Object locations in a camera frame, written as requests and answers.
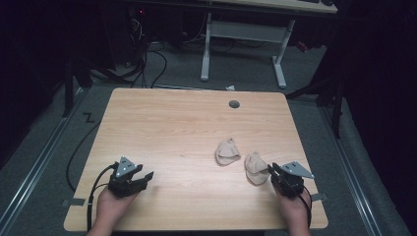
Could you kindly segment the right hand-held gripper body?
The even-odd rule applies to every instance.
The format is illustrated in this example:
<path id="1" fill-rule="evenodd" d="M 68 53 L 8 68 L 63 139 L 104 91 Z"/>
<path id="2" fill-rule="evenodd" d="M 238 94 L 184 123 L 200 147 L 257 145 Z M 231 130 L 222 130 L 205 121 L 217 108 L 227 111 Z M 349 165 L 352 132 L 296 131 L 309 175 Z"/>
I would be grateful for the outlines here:
<path id="1" fill-rule="evenodd" d="M 302 166 L 298 161 L 279 165 L 282 174 L 278 175 L 278 180 L 271 178 L 271 183 L 278 192 L 287 198 L 295 198 L 304 192 L 304 179 L 314 179 L 315 175 Z"/>

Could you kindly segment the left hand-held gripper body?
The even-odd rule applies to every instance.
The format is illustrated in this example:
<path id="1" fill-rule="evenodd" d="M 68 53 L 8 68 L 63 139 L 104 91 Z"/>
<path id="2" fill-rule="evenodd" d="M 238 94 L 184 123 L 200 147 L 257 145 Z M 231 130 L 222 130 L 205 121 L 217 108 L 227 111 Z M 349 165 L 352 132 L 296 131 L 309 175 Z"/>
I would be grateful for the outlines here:
<path id="1" fill-rule="evenodd" d="M 108 183 L 108 189 L 117 198 L 125 198 L 141 192 L 134 189 L 136 180 L 130 178 L 130 173 L 135 169 L 136 165 L 138 164 L 135 164 L 126 156 L 122 156 L 120 161 L 115 163 L 114 171 Z"/>

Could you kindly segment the beige sock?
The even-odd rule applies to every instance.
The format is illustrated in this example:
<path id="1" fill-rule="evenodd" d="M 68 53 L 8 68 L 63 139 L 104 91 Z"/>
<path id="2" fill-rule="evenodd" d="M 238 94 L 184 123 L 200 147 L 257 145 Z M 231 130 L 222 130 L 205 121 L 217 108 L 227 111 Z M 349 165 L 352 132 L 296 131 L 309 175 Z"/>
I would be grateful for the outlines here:
<path id="1" fill-rule="evenodd" d="M 269 177 L 268 165 L 256 151 L 245 157 L 244 166 L 248 180 L 255 186 L 264 184 Z"/>
<path id="2" fill-rule="evenodd" d="M 233 139 L 221 142 L 215 151 L 215 159 L 219 165 L 229 165 L 240 158 L 241 154 Z"/>

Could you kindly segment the person's left hand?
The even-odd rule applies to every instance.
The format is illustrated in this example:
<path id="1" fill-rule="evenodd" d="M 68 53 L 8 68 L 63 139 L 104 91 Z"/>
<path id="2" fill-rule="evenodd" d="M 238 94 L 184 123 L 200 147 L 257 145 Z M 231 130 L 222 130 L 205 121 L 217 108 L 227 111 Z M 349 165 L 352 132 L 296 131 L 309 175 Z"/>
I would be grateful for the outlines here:
<path id="1" fill-rule="evenodd" d="M 125 198 L 117 198 L 105 188 L 97 200 L 96 218 L 92 228 L 113 230 L 124 217 L 136 197 L 137 194 Z"/>

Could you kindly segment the person's right hand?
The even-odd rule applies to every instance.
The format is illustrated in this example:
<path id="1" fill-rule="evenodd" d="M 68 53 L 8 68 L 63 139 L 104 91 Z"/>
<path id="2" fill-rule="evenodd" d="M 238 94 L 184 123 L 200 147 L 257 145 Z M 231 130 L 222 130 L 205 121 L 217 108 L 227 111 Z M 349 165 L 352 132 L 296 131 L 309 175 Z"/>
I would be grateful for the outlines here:
<path id="1" fill-rule="evenodd" d="M 288 229 L 309 228 L 308 209 L 311 207 L 311 198 L 309 193 L 304 190 L 301 197 L 289 199 L 276 192 L 278 210 Z"/>

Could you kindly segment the black metal stand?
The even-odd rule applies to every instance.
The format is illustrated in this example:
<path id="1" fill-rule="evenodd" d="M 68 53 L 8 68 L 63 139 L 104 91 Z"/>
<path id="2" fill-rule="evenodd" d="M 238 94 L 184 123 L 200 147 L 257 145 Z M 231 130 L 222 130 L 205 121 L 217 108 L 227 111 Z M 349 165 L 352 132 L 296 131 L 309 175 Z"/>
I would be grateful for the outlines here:
<path id="1" fill-rule="evenodd" d="M 341 78 L 328 78 L 318 82 L 312 82 L 308 86 L 300 88 L 287 94 L 287 99 L 294 99 L 303 94 L 315 93 L 317 95 L 316 104 L 318 106 L 332 106 L 330 116 L 330 129 L 332 133 L 340 138 L 340 117 L 342 115 L 342 96 L 344 82 Z"/>
<path id="2" fill-rule="evenodd" d="M 80 56 L 70 56 L 65 64 L 64 86 L 65 86 L 65 110 L 64 117 L 68 117 L 74 106 L 74 85 L 77 81 L 82 89 L 89 89 L 92 86 L 92 79 L 89 75 L 89 61 Z"/>

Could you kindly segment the white-framed desk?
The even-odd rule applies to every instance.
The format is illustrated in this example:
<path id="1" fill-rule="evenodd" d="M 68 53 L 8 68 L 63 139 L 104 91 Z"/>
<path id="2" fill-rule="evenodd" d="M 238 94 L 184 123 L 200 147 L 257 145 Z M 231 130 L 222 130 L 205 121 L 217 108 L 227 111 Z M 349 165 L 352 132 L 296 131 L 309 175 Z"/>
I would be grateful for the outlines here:
<path id="1" fill-rule="evenodd" d="M 327 0 L 208 0 L 208 5 L 231 4 L 265 10 L 283 10 L 289 13 L 312 13 L 335 15 L 338 9 Z M 281 89 L 286 88 L 286 80 L 281 67 L 285 49 L 295 25 L 295 18 L 288 20 L 286 27 L 274 27 L 267 25 L 237 23 L 225 20 L 213 20 L 211 13 L 207 13 L 205 51 L 202 61 L 201 80 L 209 79 L 210 42 L 213 37 L 243 39 L 259 42 L 278 43 L 280 45 L 277 54 L 271 57 L 277 84 Z"/>

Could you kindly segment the metal floor rail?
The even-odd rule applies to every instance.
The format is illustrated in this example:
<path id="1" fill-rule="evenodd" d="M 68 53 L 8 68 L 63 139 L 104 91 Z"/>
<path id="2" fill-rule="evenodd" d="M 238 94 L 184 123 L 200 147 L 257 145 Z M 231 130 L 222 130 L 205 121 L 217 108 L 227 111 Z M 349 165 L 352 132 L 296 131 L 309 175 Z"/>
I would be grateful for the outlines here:
<path id="1" fill-rule="evenodd" d="M 368 232 L 369 236 L 383 236 L 381 228 L 374 216 L 374 213 L 371 209 L 368 198 L 366 197 L 362 186 L 359 183 L 359 180 L 355 174 L 355 171 L 348 159 L 348 155 L 343 147 L 343 144 L 338 138 L 331 126 L 331 117 L 326 108 L 319 107 L 319 112 L 326 123 L 327 130 L 331 136 L 332 142 L 337 151 L 337 159 L 340 162 L 342 173 L 344 175 L 345 181 L 353 198 L 353 201 L 356 205 L 356 208 L 360 214 L 362 222 Z"/>
<path id="2" fill-rule="evenodd" d="M 88 88 L 77 88 L 74 104 L 66 111 L 65 93 L 60 90 L 52 105 L 35 119 L 12 158 L 0 170 L 0 236 L 6 235 L 13 226 L 52 158 L 75 110 L 88 92 Z"/>

